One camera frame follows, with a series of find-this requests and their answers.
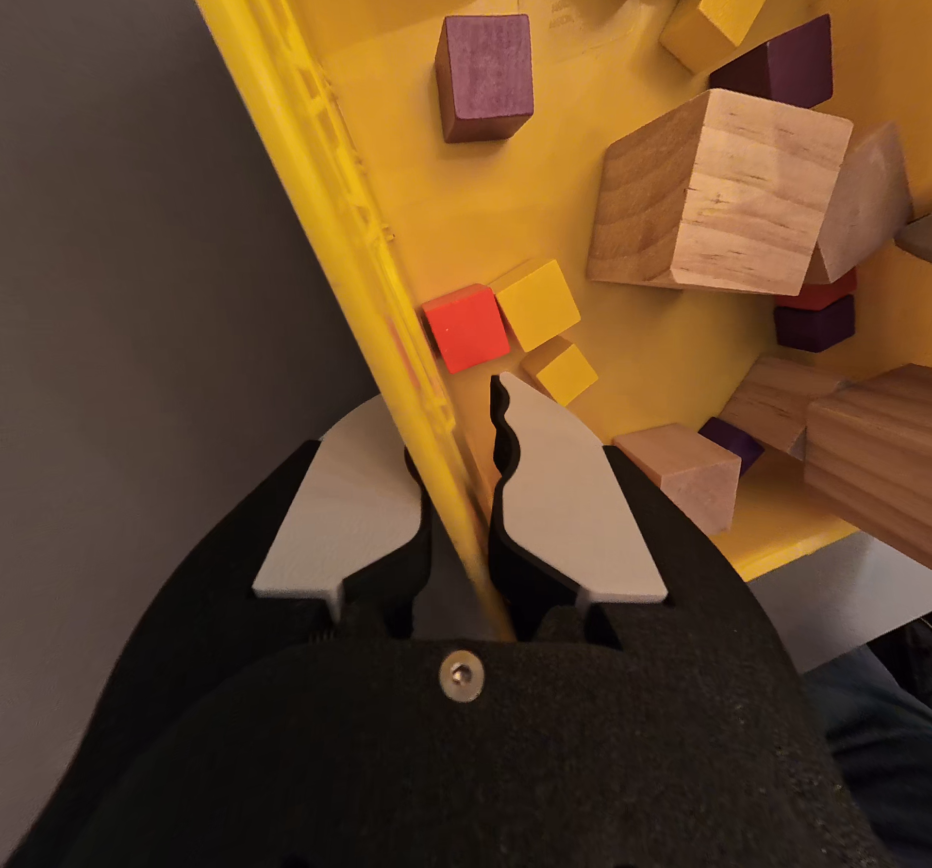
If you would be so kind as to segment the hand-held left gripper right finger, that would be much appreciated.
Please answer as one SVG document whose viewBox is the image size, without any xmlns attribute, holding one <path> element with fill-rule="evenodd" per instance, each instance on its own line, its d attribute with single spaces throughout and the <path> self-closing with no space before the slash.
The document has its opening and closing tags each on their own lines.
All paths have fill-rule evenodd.
<svg viewBox="0 0 932 868">
<path fill-rule="evenodd" d="M 557 607 L 659 605 L 668 588 L 599 437 L 513 373 L 490 380 L 499 480 L 488 571 L 516 637 Z"/>
</svg>

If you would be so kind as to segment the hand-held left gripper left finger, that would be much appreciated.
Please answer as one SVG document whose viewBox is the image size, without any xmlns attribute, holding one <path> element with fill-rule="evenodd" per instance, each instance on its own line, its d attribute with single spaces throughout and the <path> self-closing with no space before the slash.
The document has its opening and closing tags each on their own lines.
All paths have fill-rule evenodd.
<svg viewBox="0 0 932 868">
<path fill-rule="evenodd" d="M 334 624 L 349 606 L 378 611 L 407 639 L 433 565 L 433 506 L 382 396 L 320 439 L 251 585 L 257 598 L 323 603 Z"/>
</svg>

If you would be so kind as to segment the yellow plastic box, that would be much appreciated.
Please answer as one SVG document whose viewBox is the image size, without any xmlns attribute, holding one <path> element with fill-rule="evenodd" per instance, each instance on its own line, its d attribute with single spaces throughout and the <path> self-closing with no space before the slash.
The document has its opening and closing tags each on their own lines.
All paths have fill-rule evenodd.
<svg viewBox="0 0 932 868">
<path fill-rule="evenodd" d="M 705 88 L 658 44 L 678 0 L 195 0 L 297 212 L 495 636 L 486 570 L 498 473 L 493 374 L 450 376 L 419 310 L 521 263 L 556 259 L 581 311 L 568 338 L 599 375 L 572 403 L 603 443 L 720 412 L 774 349 L 772 301 L 589 282 L 603 153 Z M 767 0 L 753 47 L 832 14 L 834 97 L 857 134 L 899 125 L 916 210 L 930 211 L 930 0 Z M 445 16 L 527 13 L 535 113 L 510 139 L 447 144 L 434 55 Z M 930 366 L 930 263 L 885 246 L 858 273 L 854 338 L 809 360 L 864 378 Z M 766 455 L 715 543 L 744 580 L 854 527 Z"/>
</svg>

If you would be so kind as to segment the pile of wooden cubes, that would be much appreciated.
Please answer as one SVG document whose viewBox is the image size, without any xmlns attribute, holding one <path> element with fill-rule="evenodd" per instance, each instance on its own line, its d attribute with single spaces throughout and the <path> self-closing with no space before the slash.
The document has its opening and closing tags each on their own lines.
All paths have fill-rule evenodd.
<svg viewBox="0 0 932 868">
<path fill-rule="evenodd" d="M 747 45 L 831 13 L 835 93 L 810 117 L 711 91 L 659 45 L 681 0 L 470 0 L 443 14 L 530 17 L 537 112 L 510 143 L 441 147 L 413 210 L 419 300 L 556 259 L 599 373 L 573 410 L 605 440 L 718 414 L 775 349 L 771 295 L 801 284 L 828 182 L 811 157 L 843 119 L 846 157 L 899 122 L 930 207 L 930 0 L 768 0 Z"/>
</svg>

